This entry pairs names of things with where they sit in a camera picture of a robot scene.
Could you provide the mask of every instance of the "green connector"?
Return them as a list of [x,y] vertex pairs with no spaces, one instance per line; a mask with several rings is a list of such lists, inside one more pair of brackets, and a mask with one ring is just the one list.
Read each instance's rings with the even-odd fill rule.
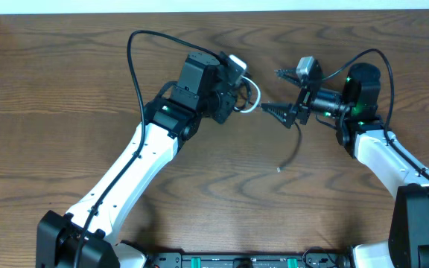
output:
[[201,258],[191,258],[191,268],[201,268]]
[[298,268],[297,259],[296,258],[288,258],[287,268]]

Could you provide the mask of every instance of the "white wall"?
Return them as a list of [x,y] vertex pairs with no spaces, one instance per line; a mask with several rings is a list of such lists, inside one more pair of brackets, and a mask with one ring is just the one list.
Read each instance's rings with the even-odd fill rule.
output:
[[0,0],[0,14],[429,9],[429,0]]

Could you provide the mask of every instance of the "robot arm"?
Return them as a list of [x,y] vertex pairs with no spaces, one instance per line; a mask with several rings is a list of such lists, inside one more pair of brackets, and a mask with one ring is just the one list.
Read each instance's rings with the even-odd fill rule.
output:
[[[234,55],[221,53],[219,59],[223,62],[191,52],[178,82],[167,83],[147,103],[145,122],[140,123],[125,151],[100,182],[64,216],[49,211],[43,217],[37,229],[36,267],[72,267],[80,239],[85,243],[79,267],[143,267],[144,254],[127,244],[116,244],[118,233],[153,177],[197,132],[201,119],[210,117],[222,124],[231,114],[247,65]],[[173,86],[168,99],[163,97],[167,86]],[[144,146],[139,157],[133,159],[141,142],[142,124]],[[89,222],[89,234],[82,237],[81,229],[92,207],[123,170]]]
[[[115,245],[118,233],[130,210],[142,195],[153,177],[171,161],[178,151],[178,138],[170,138],[168,130],[153,123],[146,126],[145,146],[140,157],[125,171],[117,184],[104,198],[98,213],[94,216],[89,232],[95,233],[101,230],[105,233],[104,240]],[[74,215],[71,218],[73,224],[83,226],[86,222],[91,207],[99,196],[113,181],[120,170],[129,162],[133,152],[140,142],[141,125],[137,127],[135,135],[125,151],[102,177],[98,184],[77,204],[73,205],[66,214]]]
[[[388,135],[391,139],[396,139],[393,132],[389,131]],[[417,166],[426,168],[401,146],[400,142],[396,141],[395,144]],[[378,177],[394,199],[396,199],[400,186],[417,184],[422,187],[429,187],[429,181],[420,176],[412,165],[408,164],[391,146],[387,145],[383,130],[368,130],[358,134],[355,139],[355,158]]]
[[[378,52],[370,49],[359,56],[369,51]],[[326,78],[313,57],[302,58],[296,69],[279,70],[278,76],[301,88],[297,102],[263,103],[261,108],[287,128],[296,119],[307,124],[311,113],[334,119],[335,126],[321,123],[335,129],[339,145],[366,165],[395,199],[389,240],[354,247],[343,267],[429,267],[429,170],[393,132],[384,130],[376,115],[380,71],[367,63],[354,64],[341,93],[321,88]]]

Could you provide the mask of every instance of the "wood grain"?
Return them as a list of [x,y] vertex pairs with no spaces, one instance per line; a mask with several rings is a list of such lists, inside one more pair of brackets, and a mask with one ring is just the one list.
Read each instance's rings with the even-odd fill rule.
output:
[[[139,123],[125,56],[135,29],[177,36],[245,60],[263,101],[298,90],[274,70],[314,55],[326,73],[366,48],[393,66],[391,127],[429,167],[429,11],[0,16],[0,267],[34,265],[36,225],[64,213],[103,176]],[[176,80],[187,49],[137,37],[145,101]],[[365,61],[384,72],[375,55]],[[342,78],[327,87],[341,89]],[[382,79],[380,112],[390,97]],[[204,120],[150,184],[121,238],[187,252],[293,252],[383,240],[393,199],[315,121],[297,134],[269,115]]]

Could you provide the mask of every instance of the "white cable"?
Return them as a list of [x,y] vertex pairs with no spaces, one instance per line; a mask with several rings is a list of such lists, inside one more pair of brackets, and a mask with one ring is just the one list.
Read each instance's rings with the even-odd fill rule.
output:
[[252,112],[254,111],[254,109],[256,109],[256,107],[258,107],[259,105],[259,101],[261,100],[261,90],[259,89],[258,85],[256,85],[256,83],[254,83],[251,79],[249,79],[248,77],[243,76],[243,79],[246,79],[248,82],[250,82],[254,87],[256,87],[256,90],[258,90],[258,97],[256,98],[256,101],[254,102],[254,104],[251,106],[251,108],[246,109],[246,110],[242,110],[240,112],[242,113],[248,113],[248,112]]

